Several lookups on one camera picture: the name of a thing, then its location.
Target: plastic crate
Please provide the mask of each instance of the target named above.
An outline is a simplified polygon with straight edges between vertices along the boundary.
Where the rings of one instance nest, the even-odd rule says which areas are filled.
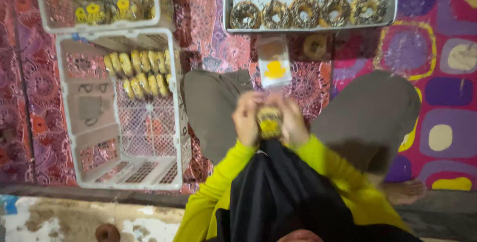
[[[176,190],[191,159],[188,117],[177,86],[179,46],[169,29],[136,29],[56,39],[68,135],[78,185],[84,188]],[[170,50],[167,98],[130,100],[110,79],[103,55]]]
[[[98,31],[123,30],[128,28],[165,27],[171,31],[176,28],[172,22],[174,3],[172,0],[154,0],[156,16],[139,21],[116,21],[112,24],[90,26],[75,24],[75,8],[72,0],[38,0],[43,28],[51,34],[89,33]]]

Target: hand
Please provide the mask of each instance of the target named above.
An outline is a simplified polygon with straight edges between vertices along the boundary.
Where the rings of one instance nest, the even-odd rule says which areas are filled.
[[[301,146],[308,142],[310,133],[306,128],[300,106],[295,101],[280,94],[272,93],[268,96],[266,104],[277,106],[283,115],[281,131],[285,143]]]
[[[259,137],[259,126],[256,121],[257,106],[262,105],[264,99],[264,93],[254,91],[247,91],[238,99],[232,119],[235,123],[237,138],[245,146],[253,147],[257,144]]]

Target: yellow long-sleeve shirt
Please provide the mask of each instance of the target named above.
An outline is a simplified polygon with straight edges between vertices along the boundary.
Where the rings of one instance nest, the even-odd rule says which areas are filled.
[[[350,209],[355,224],[384,223],[407,230],[385,195],[369,184],[367,176],[325,147],[314,135],[307,144],[291,149],[316,172],[331,180]],[[239,141],[229,149],[225,158],[215,166],[214,173],[190,196],[174,242],[202,242],[217,236],[215,212],[218,208],[230,208],[232,181],[247,166],[256,150]]]

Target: person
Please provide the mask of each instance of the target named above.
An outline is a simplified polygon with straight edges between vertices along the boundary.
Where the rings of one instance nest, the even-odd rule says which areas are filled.
[[[214,172],[191,195],[174,241],[419,241],[392,204],[424,196],[384,183],[420,99],[404,78],[352,81],[308,130],[299,106],[253,92],[246,70],[195,70],[181,85],[189,123]],[[256,112],[282,113],[280,140],[259,141]]]

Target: bare foot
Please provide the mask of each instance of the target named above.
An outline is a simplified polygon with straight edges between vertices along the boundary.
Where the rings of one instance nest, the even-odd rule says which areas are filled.
[[[385,182],[382,184],[382,189],[392,205],[409,205],[426,195],[426,186],[415,179],[404,182]]]

